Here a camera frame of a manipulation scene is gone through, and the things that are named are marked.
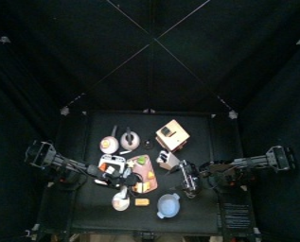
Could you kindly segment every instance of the yellow block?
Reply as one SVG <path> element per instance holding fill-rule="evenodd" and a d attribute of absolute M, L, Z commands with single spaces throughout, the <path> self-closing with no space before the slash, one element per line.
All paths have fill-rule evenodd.
<path fill-rule="evenodd" d="M 135 200 L 135 205 L 136 206 L 149 206 L 151 205 L 151 200 L 149 199 L 136 199 Z"/>

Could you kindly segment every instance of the small box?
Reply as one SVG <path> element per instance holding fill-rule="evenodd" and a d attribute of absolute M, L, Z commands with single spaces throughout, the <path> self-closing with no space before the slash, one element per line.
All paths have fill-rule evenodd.
<path fill-rule="evenodd" d="M 170 152 L 176 152 L 182 149 L 191 135 L 183 129 L 180 124 L 174 120 L 156 132 L 156 140 Z"/>

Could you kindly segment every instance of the table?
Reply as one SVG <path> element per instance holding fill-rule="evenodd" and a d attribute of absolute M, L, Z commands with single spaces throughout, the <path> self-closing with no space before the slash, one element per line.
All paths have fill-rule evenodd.
<path fill-rule="evenodd" d="M 112 198 L 119 192 L 97 185 L 92 178 L 73 192 L 60 191 L 54 186 L 46 188 L 40 212 L 42 233 L 135 233 L 163 234 L 182 233 L 188 235 L 216 235 L 220 230 L 219 196 L 212 189 L 204 189 L 195 199 L 190 199 L 183 191 L 180 212 L 176 217 L 160 219 L 157 201 L 172 187 L 182 184 L 183 175 L 175 173 L 166 176 L 167 170 L 156 162 L 163 147 L 155 140 L 156 131 L 176 120 L 191 134 L 186 147 L 175 155 L 198 165 L 215 160 L 231 160 L 243 156 L 238 120 L 228 113 L 184 113 L 159 112 L 83 112 L 65 116 L 58 129 L 57 151 L 68 158 L 89 164 L 99 164 L 103 157 L 100 142 L 111 135 L 119 125 L 117 138 L 121 139 L 131 127 L 141 137 L 141 141 L 152 140 L 153 149 L 141 146 L 127 159 L 148 154 L 156 173 L 159 188 L 140 198 L 151 199 L 151 206 L 136 207 L 132 203 L 124 212 L 112 207 Z"/>

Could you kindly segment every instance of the black curtain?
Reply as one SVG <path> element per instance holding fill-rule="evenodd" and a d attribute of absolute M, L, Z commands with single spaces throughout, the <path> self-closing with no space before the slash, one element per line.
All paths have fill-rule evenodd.
<path fill-rule="evenodd" d="M 42 183 L 25 152 L 34 139 L 56 138 L 60 119 L 21 57 L 0 43 L 0 241 L 24 241 L 36 224 Z"/>
<path fill-rule="evenodd" d="M 242 124 L 247 154 L 278 145 L 294 150 L 297 170 L 264 172 L 254 202 L 260 229 L 278 241 L 300 241 L 300 50 L 248 103 Z"/>

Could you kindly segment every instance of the plastic container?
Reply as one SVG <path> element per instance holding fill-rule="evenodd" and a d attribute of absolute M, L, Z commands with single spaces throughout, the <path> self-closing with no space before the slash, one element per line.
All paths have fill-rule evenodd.
<path fill-rule="evenodd" d="M 174 217 L 180 210 L 180 196 L 178 193 L 164 195 L 157 202 L 157 215 L 160 218 Z"/>

